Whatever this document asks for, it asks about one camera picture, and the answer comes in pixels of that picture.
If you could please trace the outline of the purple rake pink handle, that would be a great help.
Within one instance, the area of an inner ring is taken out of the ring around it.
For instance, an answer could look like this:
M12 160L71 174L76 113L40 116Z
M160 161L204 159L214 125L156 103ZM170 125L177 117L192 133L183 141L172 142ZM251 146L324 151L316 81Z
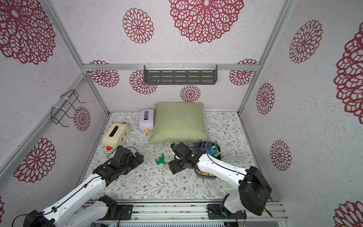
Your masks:
M197 149L208 153L208 151L209 151L209 142L208 141L199 141L197 143Z

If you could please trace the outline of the green rake wooden handle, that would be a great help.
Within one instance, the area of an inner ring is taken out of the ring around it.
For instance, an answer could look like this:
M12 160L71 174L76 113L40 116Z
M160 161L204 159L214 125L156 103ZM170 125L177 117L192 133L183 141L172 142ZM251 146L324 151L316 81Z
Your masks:
M164 153L162 153L161 156L156 159L156 164L157 165L164 165L165 167L170 168L169 164L165 161Z

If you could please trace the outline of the blue tool yellow handle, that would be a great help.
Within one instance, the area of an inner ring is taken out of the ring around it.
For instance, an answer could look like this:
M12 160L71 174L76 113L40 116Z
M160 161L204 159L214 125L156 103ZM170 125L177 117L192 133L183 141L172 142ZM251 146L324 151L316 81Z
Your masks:
M213 157L216 157L216 155L219 153L218 145L216 144L216 142L208 142L207 150L208 150L208 154Z

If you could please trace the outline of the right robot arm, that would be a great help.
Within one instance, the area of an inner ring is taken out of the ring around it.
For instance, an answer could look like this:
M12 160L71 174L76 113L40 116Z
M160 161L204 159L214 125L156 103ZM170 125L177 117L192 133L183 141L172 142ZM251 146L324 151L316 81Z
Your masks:
M271 212L266 209L272 188L261 171L250 166L248 169L236 167L223 162L199 148L186 146L184 143L173 143L170 150L174 160L168 163L172 174L177 174L186 168L205 172L216 176L237 189L232 194L227 194L218 208L208 205L211 215L224 218L246 218L246 211L261 216L264 211L271 217Z

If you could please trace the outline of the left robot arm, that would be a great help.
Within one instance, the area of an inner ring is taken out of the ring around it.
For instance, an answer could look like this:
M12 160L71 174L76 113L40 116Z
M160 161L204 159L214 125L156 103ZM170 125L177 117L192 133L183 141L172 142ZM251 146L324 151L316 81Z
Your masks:
M25 227L86 227L99 219L119 218L117 201L105 195L91 206L79 211L89 199L105 189L121 175L144 162L139 152L119 146L112 158L99 165L92 174L78 187L62 199L42 211L33 210L24 214Z

